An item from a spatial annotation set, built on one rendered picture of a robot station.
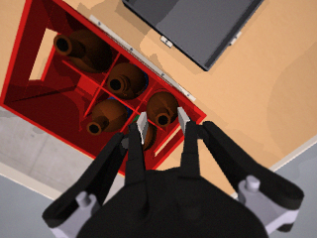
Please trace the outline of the red bottle crate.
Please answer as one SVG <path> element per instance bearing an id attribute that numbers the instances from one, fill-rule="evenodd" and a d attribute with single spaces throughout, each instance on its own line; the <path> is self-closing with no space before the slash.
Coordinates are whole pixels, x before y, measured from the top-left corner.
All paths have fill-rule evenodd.
<path id="1" fill-rule="evenodd" d="M 187 116 L 196 124 L 199 124 L 207 116 L 183 93 L 122 45 L 115 44 L 116 40 L 113 40 L 112 37 L 110 39 L 106 32 L 73 9 L 69 7 L 50 19 L 38 31 L 26 50 L 18 77 L 18 103 L 22 119 L 95 159 L 114 134 L 123 132 L 125 135 L 128 125 L 132 123 L 136 115 L 147 112 L 147 103 L 152 93 L 157 89 L 165 88 L 170 91 L 175 96 L 179 107 L 182 107 Z M 108 73 L 89 73 L 76 67 L 68 56 L 59 54 L 53 46 L 41 79 L 29 80 L 46 29 L 67 37 L 77 30 L 90 29 L 89 31 L 95 33 L 119 53 Z M 147 89 L 139 97 L 132 100 L 117 97 L 107 86 L 111 69 L 122 62 L 135 64 L 149 77 Z M 123 127 L 115 132 L 102 131 L 97 136 L 91 135 L 86 127 L 92 121 L 93 108 L 99 102 L 112 96 L 132 109 L 132 115 Z M 166 127 L 160 127 L 153 123 L 148 115 L 147 118 L 149 122 L 158 127 L 158 130 L 156 142 L 150 149 L 144 151 L 146 170 L 156 170 L 184 140 L 184 135 L 180 128 L 156 155 L 157 150 L 180 124 L 178 116 L 174 122 Z"/>

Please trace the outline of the dark grey tray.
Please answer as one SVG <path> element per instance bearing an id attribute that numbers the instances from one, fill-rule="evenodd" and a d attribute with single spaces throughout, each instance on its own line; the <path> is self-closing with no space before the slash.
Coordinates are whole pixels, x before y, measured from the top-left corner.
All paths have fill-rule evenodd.
<path id="1" fill-rule="evenodd" d="M 263 1 L 124 0 L 124 5 L 201 69 L 209 71 Z"/>

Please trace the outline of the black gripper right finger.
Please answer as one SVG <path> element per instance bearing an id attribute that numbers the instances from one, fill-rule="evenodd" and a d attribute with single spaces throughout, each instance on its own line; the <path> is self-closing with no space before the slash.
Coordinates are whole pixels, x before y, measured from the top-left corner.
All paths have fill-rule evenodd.
<path id="1" fill-rule="evenodd" d="M 175 198 L 179 214 L 188 220 L 200 217 L 203 209 L 197 139 L 205 146 L 238 195 L 238 200 L 262 222 L 267 234 L 275 229 L 290 232 L 302 200 L 303 190 L 255 161 L 212 121 L 202 125 L 177 107 L 184 135 Z"/>

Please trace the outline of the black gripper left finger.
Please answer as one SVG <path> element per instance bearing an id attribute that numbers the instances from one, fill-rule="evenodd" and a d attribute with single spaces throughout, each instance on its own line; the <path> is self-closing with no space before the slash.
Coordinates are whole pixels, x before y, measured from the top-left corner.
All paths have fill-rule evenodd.
<path id="1" fill-rule="evenodd" d="M 129 134 L 114 134 L 78 181 L 45 209 L 42 218 L 56 238 L 75 238 L 103 205 L 127 152 L 122 209 L 129 223 L 144 221 L 150 211 L 142 146 L 148 127 L 142 112 L 137 123 L 128 125 Z"/>

